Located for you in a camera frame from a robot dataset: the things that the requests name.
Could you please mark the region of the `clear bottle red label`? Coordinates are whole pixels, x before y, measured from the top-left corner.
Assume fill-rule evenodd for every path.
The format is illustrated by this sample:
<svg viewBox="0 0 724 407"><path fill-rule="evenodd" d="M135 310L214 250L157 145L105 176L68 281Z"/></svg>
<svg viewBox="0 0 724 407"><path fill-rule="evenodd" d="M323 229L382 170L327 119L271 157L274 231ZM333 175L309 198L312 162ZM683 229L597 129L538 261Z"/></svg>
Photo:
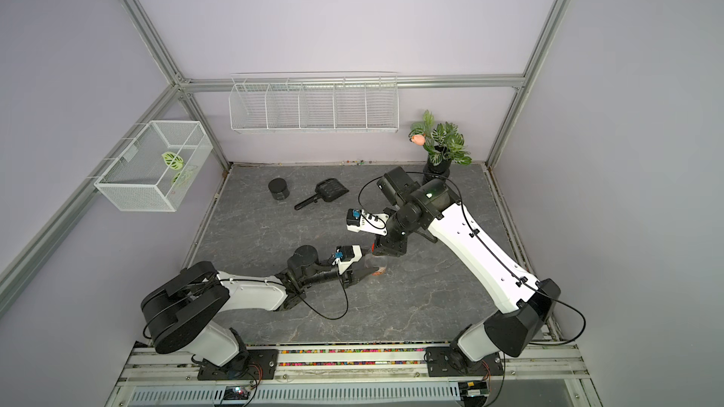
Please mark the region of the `clear bottle red label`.
<svg viewBox="0 0 724 407"><path fill-rule="evenodd" d="M388 270L388 257L367 256L365 258L365 267L371 269L374 276L385 274Z"/></svg>

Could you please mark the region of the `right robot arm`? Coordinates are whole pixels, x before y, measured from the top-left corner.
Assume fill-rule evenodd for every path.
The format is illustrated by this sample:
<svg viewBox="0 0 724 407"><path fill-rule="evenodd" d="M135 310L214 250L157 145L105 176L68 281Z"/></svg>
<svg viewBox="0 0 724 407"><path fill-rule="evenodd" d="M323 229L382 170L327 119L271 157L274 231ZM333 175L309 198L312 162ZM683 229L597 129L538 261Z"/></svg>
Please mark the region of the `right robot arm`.
<svg viewBox="0 0 724 407"><path fill-rule="evenodd" d="M465 329L451 349L470 362L501 352L518 357L552 316L561 289L526 271L475 222L457 186L444 179L421 185L401 167L385 173L377 188L396 207L386 221L380 250L396 250L420 230L445 244L485 288L497 310Z"/></svg>

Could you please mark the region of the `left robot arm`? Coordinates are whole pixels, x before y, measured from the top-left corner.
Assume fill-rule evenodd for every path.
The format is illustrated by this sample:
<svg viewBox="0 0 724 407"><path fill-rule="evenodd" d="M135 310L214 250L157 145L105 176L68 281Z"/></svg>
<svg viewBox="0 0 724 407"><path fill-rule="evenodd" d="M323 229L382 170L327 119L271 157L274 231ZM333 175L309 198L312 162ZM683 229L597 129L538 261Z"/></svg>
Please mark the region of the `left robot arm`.
<svg viewBox="0 0 724 407"><path fill-rule="evenodd" d="M159 354L190 352L205 371L226 377L251 365L241 335L215 322L232 310L287 311L307 301L307 290L337 282L342 293L381 267L358 245L340 246L324 259L315 247L297 248L286 269L268 277L219 271L209 261L183 269L141 302L143 336Z"/></svg>

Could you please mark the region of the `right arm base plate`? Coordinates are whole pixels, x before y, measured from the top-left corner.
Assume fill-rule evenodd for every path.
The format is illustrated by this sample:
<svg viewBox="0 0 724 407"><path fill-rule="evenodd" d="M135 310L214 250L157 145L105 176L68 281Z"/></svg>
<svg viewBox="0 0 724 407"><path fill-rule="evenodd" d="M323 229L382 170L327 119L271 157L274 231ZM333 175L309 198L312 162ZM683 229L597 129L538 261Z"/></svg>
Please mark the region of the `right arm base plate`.
<svg viewBox="0 0 724 407"><path fill-rule="evenodd" d="M505 372L502 358L497 353L475 362L469 360L460 350L450 346L426 348L423 361L429 377L473 376L487 380L491 376L503 376Z"/></svg>

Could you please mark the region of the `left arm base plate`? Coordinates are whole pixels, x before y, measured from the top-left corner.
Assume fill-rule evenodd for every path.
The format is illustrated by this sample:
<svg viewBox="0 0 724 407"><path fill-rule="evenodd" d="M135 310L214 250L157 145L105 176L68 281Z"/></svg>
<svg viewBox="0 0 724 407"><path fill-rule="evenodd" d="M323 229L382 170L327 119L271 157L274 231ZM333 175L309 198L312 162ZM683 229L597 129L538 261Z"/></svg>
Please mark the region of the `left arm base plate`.
<svg viewBox="0 0 724 407"><path fill-rule="evenodd" d="M279 355L277 349L247 350L222 367L204 360L197 379L199 381L273 380Z"/></svg>

